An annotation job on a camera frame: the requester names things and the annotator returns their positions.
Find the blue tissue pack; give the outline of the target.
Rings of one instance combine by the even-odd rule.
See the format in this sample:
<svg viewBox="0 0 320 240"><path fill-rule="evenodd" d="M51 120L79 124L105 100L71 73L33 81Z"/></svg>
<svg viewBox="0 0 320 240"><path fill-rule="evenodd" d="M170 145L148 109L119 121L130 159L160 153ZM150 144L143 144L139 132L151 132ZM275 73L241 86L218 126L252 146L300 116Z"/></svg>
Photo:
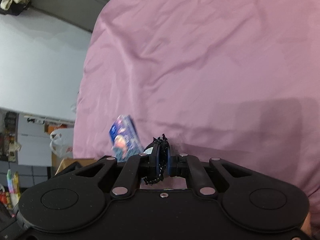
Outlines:
<svg viewBox="0 0 320 240"><path fill-rule="evenodd" d="M144 147L129 115L118 116L109 130L109 135L112 151L118 162L126 162L129 157L144 152Z"/></svg>

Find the cardboard box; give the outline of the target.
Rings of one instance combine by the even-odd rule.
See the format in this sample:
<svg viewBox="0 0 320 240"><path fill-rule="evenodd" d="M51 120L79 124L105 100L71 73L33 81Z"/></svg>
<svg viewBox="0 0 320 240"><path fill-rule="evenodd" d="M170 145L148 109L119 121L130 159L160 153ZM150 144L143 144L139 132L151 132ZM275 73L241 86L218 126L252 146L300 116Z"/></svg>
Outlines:
<svg viewBox="0 0 320 240"><path fill-rule="evenodd" d="M65 174L67 172L71 172L71 171L77 170L79 168L82 168L84 166L91 165L95 162L96 162L95 159L65 158L61 161L60 165L58 166L55 176L60 176L60 175Z"/></svg>

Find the white plastic shopping bag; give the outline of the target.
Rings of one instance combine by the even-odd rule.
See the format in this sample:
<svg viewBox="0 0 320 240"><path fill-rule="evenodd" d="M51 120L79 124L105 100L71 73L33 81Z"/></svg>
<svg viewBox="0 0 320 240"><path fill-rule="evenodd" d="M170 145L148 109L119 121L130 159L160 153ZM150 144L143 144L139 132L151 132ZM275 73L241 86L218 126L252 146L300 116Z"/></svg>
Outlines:
<svg viewBox="0 0 320 240"><path fill-rule="evenodd" d="M73 157L73 128L59 128L50 134L50 148L59 158Z"/></svg>

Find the pink bed sheet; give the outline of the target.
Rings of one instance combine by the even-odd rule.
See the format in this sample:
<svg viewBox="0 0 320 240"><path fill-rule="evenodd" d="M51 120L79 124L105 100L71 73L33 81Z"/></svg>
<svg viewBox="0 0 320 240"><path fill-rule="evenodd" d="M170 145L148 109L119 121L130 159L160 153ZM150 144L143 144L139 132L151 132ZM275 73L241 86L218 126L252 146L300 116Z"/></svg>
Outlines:
<svg viewBox="0 0 320 240"><path fill-rule="evenodd" d="M115 119L143 145L300 187L319 226L319 0L110 0L84 62L74 156L111 154Z"/></svg>

